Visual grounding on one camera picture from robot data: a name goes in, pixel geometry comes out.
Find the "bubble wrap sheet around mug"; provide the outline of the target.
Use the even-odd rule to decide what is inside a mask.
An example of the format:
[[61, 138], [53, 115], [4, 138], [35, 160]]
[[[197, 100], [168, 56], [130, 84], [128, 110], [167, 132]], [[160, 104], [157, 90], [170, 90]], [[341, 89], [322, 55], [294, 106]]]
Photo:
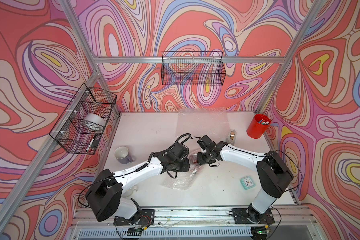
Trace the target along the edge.
[[189, 189], [203, 170], [202, 165], [197, 163], [197, 152], [193, 151], [188, 157], [190, 169], [188, 172], [178, 172], [177, 178], [173, 179], [168, 174], [165, 175], [162, 186], [174, 190]]

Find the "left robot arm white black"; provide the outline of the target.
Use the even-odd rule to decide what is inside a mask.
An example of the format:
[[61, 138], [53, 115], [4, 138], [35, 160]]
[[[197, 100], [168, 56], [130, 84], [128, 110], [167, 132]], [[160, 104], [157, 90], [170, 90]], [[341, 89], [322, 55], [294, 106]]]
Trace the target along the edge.
[[125, 194], [138, 183], [163, 173], [187, 172], [190, 169], [189, 148], [182, 143], [173, 143], [161, 152], [152, 152], [146, 162], [127, 170], [112, 173], [103, 170], [89, 187], [85, 198], [97, 221], [111, 217], [122, 218], [135, 225], [142, 217], [142, 209], [136, 200], [124, 198]]

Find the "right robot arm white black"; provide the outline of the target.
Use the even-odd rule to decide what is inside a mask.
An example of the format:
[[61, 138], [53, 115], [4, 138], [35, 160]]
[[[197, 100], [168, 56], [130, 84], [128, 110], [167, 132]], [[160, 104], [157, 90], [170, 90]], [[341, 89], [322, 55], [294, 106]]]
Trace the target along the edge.
[[214, 163], [226, 161], [256, 171], [261, 189], [246, 210], [245, 216], [251, 223], [259, 223], [270, 206], [279, 199], [294, 176], [282, 158], [274, 151], [255, 153], [236, 148], [226, 142], [198, 141], [201, 152], [197, 154], [199, 165], [215, 167]]

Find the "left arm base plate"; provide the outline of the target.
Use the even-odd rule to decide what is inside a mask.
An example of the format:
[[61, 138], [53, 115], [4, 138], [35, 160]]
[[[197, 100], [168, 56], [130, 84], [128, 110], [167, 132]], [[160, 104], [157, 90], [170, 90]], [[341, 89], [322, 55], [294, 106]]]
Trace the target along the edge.
[[115, 217], [114, 226], [143, 226], [149, 227], [154, 224], [155, 210], [154, 209], [142, 209], [127, 220], [122, 217]]

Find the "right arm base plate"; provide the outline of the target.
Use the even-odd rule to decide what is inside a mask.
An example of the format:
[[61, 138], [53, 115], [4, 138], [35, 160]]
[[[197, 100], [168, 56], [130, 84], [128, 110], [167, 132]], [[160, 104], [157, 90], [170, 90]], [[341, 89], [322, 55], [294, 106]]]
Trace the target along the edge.
[[263, 214], [258, 213], [252, 207], [233, 208], [228, 214], [234, 218], [235, 224], [272, 225], [275, 223], [270, 208]]

